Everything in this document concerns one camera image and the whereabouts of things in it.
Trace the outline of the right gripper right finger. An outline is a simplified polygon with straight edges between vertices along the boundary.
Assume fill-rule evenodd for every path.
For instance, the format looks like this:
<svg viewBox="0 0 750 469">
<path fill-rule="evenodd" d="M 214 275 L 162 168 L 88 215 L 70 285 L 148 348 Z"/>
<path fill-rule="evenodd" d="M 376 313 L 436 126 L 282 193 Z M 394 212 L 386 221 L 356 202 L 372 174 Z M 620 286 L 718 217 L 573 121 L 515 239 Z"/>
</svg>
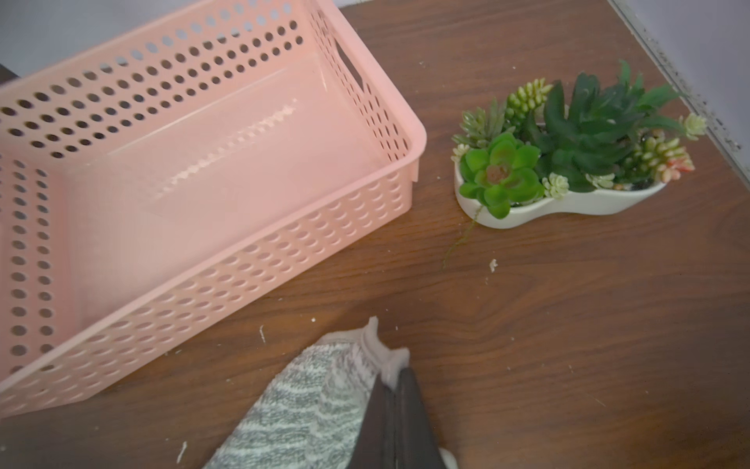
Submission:
<svg viewBox="0 0 750 469">
<path fill-rule="evenodd" d="M 395 406 L 396 468 L 445 469 L 416 375 L 410 367 L 400 372 Z"/>
</svg>

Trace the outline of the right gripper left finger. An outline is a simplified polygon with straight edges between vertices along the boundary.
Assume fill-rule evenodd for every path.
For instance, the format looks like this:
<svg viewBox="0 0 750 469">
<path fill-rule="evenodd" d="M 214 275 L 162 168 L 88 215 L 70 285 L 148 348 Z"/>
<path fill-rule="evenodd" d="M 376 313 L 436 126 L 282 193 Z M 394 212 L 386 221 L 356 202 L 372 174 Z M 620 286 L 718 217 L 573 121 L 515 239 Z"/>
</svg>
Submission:
<svg viewBox="0 0 750 469">
<path fill-rule="evenodd" d="M 396 468 L 396 395 L 377 378 L 348 469 Z"/>
</svg>

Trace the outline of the grey striped dishcloth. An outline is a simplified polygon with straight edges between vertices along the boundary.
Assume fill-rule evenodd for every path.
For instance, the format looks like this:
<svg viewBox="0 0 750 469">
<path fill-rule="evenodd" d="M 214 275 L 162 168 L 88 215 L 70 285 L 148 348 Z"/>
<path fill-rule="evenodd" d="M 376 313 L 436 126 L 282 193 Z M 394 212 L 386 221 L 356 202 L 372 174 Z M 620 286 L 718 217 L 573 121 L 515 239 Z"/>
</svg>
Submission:
<svg viewBox="0 0 750 469">
<path fill-rule="evenodd" d="M 396 393 L 400 372 L 410 367 L 410 351 L 387 347 L 378 326 L 372 317 L 363 328 L 328 333 L 305 349 L 271 381 L 207 467 L 347 468 L 375 380 Z M 446 468 L 457 467 L 455 456 L 439 449 Z"/>
</svg>

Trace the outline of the pink plastic basket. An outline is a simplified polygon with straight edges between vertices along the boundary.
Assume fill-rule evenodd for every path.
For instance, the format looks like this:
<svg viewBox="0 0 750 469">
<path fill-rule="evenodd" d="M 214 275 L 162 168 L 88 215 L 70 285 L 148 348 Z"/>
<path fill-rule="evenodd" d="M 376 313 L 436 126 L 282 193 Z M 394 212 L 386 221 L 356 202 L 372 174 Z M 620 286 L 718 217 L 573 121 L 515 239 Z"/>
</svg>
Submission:
<svg viewBox="0 0 750 469">
<path fill-rule="evenodd" d="M 410 209 L 330 1 L 203 1 L 1 89 L 1 415 L 87 400 Z"/>
</svg>

